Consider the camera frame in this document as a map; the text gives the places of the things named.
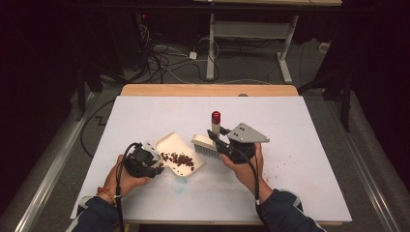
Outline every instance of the person's left hand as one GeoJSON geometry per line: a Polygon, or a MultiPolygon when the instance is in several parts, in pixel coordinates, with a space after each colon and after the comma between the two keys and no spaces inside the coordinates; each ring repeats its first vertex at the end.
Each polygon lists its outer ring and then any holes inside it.
{"type": "MultiPolygon", "coordinates": [[[[108,176],[105,179],[105,183],[103,185],[104,189],[108,189],[109,194],[115,195],[115,189],[117,188],[117,168],[118,165],[123,160],[124,155],[118,156],[117,163],[111,168],[111,171],[108,173],[108,176]]],[[[150,178],[148,177],[140,177],[136,178],[130,175],[125,167],[123,167],[121,173],[121,180],[120,180],[120,187],[121,187],[121,197],[125,197],[128,195],[133,188],[147,185],[150,182],[150,178]]],[[[105,201],[113,204],[111,197],[104,192],[100,192],[98,196],[105,201]]]]}

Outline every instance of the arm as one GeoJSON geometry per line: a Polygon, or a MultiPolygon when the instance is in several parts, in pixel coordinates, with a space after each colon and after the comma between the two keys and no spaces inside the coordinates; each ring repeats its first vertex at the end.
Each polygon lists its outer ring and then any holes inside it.
{"type": "MultiPolygon", "coordinates": [[[[79,216],[72,222],[67,229],[70,231],[99,231],[112,232],[118,222],[118,213],[115,208],[116,171],[123,156],[118,156],[117,163],[111,168],[101,191],[96,196],[86,197],[81,200],[78,210],[79,216]]],[[[120,180],[121,195],[125,197],[133,188],[148,184],[148,177],[134,178],[126,168],[123,168],[120,180]]]]}
{"type": "MultiPolygon", "coordinates": [[[[255,195],[255,182],[249,165],[235,164],[226,155],[220,157],[225,166],[232,169],[238,180],[255,195]]],[[[255,143],[255,156],[250,162],[253,167],[257,167],[261,217],[270,231],[324,231],[313,219],[303,214],[299,197],[289,191],[272,189],[263,180],[263,156],[260,143],[255,143]]]]}

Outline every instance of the brush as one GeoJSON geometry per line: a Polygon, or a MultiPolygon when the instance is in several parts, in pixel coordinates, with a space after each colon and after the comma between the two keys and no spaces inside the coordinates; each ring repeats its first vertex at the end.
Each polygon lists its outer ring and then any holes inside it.
{"type": "Polygon", "coordinates": [[[193,143],[196,153],[217,159],[220,157],[220,153],[217,151],[214,141],[207,136],[195,134],[191,143],[193,143]]]}
{"type": "MultiPolygon", "coordinates": [[[[220,137],[220,113],[214,111],[211,114],[212,132],[220,137]]],[[[196,134],[193,136],[191,143],[193,143],[195,152],[213,158],[220,156],[216,148],[216,143],[211,138],[196,134]]]]}

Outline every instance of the white tabletop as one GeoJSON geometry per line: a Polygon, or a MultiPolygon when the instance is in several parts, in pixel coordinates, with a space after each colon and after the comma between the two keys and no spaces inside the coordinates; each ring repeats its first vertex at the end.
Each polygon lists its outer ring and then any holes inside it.
{"type": "MultiPolygon", "coordinates": [[[[337,180],[302,97],[118,97],[78,199],[94,195],[117,156],[133,142],[155,142],[176,132],[190,143],[206,135],[211,113],[221,125],[244,122],[270,137],[262,145],[263,176],[272,188],[297,193],[319,222],[351,221],[337,180]]],[[[260,223],[251,193],[220,160],[188,178],[166,169],[123,199],[124,219],[150,223],[260,223]]],[[[75,218],[76,204],[72,218],[75,218]]]]}

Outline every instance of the person's right hand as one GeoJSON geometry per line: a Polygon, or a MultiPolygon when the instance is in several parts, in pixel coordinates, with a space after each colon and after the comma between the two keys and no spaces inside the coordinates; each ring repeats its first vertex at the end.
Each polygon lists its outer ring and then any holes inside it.
{"type": "MultiPolygon", "coordinates": [[[[236,175],[236,178],[248,188],[253,195],[255,195],[255,179],[252,170],[248,163],[235,164],[227,155],[220,155],[223,164],[228,168],[232,169],[236,175]]],[[[263,171],[263,156],[262,156],[262,145],[260,143],[255,143],[255,155],[250,159],[253,167],[258,173],[259,181],[259,198],[262,203],[272,194],[272,189],[266,184],[262,178],[263,171]]]]}

